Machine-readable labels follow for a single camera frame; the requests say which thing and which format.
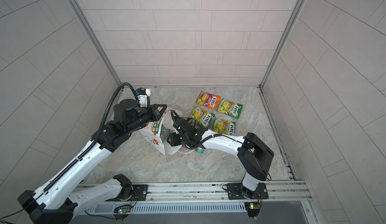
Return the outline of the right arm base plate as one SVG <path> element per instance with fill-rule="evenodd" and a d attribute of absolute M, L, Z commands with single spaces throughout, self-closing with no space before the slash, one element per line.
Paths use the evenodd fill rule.
<path fill-rule="evenodd" d="M 244 187 L 241 182 L 227 183 L 222 188 L 228 193 L 230 200 L 264 200 L 269 198 L 265 183 L 259 183 L 254 191 Z"/>

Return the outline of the white floral paper bag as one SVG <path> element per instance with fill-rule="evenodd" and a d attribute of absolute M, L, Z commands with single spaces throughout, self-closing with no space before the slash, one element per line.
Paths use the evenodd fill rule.
<path fill-rule="evenodd" d="M 167 142 L 168 136 L 171 133 L 176 132 L 171 118 L 172 110 L 172 108 L 167 107 L 160 120 L 148 123 L 146 127 L 140 129 L 139 132 L 145 140 L 151 144 L 151 146 L 163 155 L 173 155 L 174 153 L 192 153 L 193 150 L 189 152 L 181 151 L 180 148 L 182 145 L 173 147 Z"/>

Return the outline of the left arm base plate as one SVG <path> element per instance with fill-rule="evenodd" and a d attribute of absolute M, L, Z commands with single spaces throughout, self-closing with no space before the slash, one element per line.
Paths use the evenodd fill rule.
<path fill-rule="evenodd" d="M 116 198 L 107 201 L 145 201 L 149 186 L 146 184 L 134 184 L 123 187 Z"/>

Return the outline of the green Fox's candy packet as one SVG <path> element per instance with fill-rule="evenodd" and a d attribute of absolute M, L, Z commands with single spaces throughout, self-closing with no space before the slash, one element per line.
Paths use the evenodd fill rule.
<path fill-rule="evenodd" d="M 232 118 L 239 119 L 243 110 L 243 104 L 221 99 L 217 111 Z"/>

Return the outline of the teal Fox's candy packet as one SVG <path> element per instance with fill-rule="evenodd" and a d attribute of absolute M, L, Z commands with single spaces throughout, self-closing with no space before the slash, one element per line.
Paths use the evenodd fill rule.
<path fill-rule="evenodd" d="M 195 151 L 198 152 L 198 153 L 203 154 L 204 151 L 205 151 L 205 149 L 204 149 L 204 148 L 201 148 L 201 147 L 198 147 L 198 148 L 195 149 Z"/>

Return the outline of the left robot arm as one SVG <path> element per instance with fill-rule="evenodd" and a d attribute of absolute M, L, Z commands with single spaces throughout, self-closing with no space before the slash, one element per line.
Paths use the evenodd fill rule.
<path fill-rule="evenodd" d="M 23 192 L 18 201 L 35 224 L 68 224 L 75 216 L 111 199 L 135 200 L 132 182 L 123 174 L 86 191 L 74 192 L 80 182 L 105 158 L 149 122 L 161 119 L 165 104 L 140 107 L 134 99 L 114 106 L 114 118 L 96 132 L 60 173 L 35 191 Z"/>

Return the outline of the orange Fox's candy packet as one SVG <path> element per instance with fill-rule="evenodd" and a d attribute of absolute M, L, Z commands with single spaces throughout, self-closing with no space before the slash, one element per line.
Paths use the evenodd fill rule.
<path fill-rule="evenodd" d="M 218 108 L 220 100 L 221 97 L 219 95 L 201 91 L 196 100 L 196 104 L 216 110 Z"/>

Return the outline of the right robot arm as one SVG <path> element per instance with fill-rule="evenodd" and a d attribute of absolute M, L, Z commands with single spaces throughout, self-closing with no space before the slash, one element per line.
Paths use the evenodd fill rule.
<path fill-rule="evenodd" d="M 189 149 L 215 149 L 239 158 L 246 173 L 241 182 L 240 194 L 246 199 L 257 199 L 261 181 L 270 180 L 269 169 L 274 152 L 254 133 L 246 136 L 229 136 L 203 127 L 196 127 L 192 118 L 181 118 L 172 113 L 175 132 L 168 136 L 171 146 L 185 145 Z"/>

